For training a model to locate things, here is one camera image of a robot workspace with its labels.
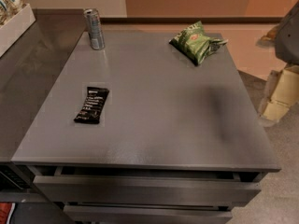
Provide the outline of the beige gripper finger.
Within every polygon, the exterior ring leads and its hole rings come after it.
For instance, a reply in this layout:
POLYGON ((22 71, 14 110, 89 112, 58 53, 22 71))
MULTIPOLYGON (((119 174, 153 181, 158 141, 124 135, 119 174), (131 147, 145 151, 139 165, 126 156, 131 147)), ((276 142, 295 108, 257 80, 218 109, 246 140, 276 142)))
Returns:
POLYGON ((299 102, 299 66, 287 64, 281 71, 272 70, 266 81, 258 108, 259 123, 277 124, 299 102))

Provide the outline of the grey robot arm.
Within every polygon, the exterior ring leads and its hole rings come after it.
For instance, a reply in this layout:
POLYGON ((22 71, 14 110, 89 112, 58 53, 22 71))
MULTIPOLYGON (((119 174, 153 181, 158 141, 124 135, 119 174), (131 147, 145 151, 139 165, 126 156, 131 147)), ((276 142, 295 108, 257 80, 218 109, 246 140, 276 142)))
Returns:
POLYGON ((259 122, 271 127, 299 101, 299 1, 261 40, 273 42, 276 57, 286 63, 270 72, 258 108, 259 122))

